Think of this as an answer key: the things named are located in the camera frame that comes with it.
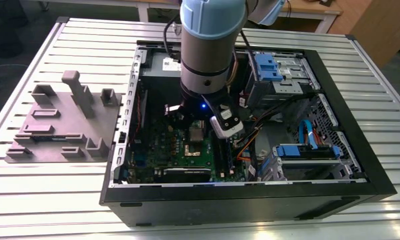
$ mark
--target white label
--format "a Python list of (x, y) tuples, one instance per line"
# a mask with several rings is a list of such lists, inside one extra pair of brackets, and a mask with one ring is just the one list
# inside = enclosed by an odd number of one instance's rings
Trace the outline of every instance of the white label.
[(280, 74), (291, 74), (291, 71), (288, 69), (279, 69)]
[(181, 64), (167, 57), (163, 59), (163, 71), (181, 71)]
[(248, 172), (255, 176), (256, 169), (252, 167), (252, 165), (248, 166)]
[(232, 111), (229, 109), (227, 109), (225, 111), (223, 111), (220, 113), (220, 115), (221, 115), (221, 118), (227, 120), (232, 117)]
[(240, 107), (245, 107), (245, 105), (247, 105), (247, 100), (243, 98), (243, 97), (240, 97), (240, 99), (239, 99), (239, 105), (240, 105)]

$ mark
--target slotted metal surface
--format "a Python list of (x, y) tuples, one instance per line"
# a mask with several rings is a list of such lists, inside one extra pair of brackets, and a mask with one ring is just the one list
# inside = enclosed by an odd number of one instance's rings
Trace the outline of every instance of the slotted metal surface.
[[(35, 101), (36, 84), (69, 92), (61, 73), (77, 70), (92, 92), (113, 88), (124, 93), (136, 41), (161, 41), (163, 28), (159, 23), (76, 18), (55, 25), (0, 113), (0, 237), (400, 239), (400, 97), (356, 42), (342, 35), (245, 29), (253, 46), (319, 52), (395, 184), (398, 194), (386, 200), (324, 220), (128, 228), (99, 205), (105, 163), (5, 163), (7, 149)], [(169, 32), (168, 38), (179, 37)], [(236, 44), (243, 44), (240, 37)]]

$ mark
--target table leg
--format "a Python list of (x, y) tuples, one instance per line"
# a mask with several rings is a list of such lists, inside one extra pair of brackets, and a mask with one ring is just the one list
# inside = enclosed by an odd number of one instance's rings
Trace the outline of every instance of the table leg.
[(318, 26), (318, 29), (315, 30), (315, 33), (316, 34), (328, 33), (328, 30), (334, 24), (335, 19), (336, 19), (336, 15), (326, 15)]
[(148, 4), (137, 4), (139, 21), (148, 23)]

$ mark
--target wooden cabinet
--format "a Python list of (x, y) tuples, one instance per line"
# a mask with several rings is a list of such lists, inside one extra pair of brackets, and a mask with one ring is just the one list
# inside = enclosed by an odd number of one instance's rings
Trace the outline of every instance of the wooden cabinet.
[(343, 14), (330, 34), (351, 34), (383, 67), (400, 50), (400, 0), (336, 0)]

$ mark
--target wooden desk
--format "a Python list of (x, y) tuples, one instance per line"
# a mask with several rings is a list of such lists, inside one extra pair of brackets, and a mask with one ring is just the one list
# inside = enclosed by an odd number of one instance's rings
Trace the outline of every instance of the wooden desk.
[[(307, 0), (289, 0), (291, 1), (291, 18), (299, 19), (316, 19), (320, 20), (320, 24), (316, 28), (316, 33), (326, 34), (332, 26), (335, 18), (343, 13), (340, 6), (336, 2), (332, 3), (331, 7), (323, 6), (318, 1)], [(57, 3), (73, 3), (73, 4), (93, 4), (93, 5), (109, 5), (109, 6), (124, 6), (136, 7), (139, 12), (139, 21), (148, 23), (148, 9), (179, 9), (179, 0), (47, 0), (47, 2)], [(289, 6), (285, 3), (279, 17), (288, 15)]]
[[(308, 13), (308, 14), (330, 14), (330, 15), (342, 15), (343, 9), (334, 1), (331, 6), (327, 7), (322, 5), (318, 1), (307, 0), (289, 0), (292, 6), (292, 13)], [(283, 6), (283, 11), (289, 11), (288, 3)]]
[[(326, 34), (339, 15), (343, 14), (343, 9), (334, 1), (331, 6), (322, 5), (318, 1), (289, 0), (291, 2), (291, 18), (299, 19), (319, 19), (320, 24), (315, 30), (318, 34)], [(289, 11), (289, 4), (285, 3), (279, 14), (279, 17), (285, 17)]]

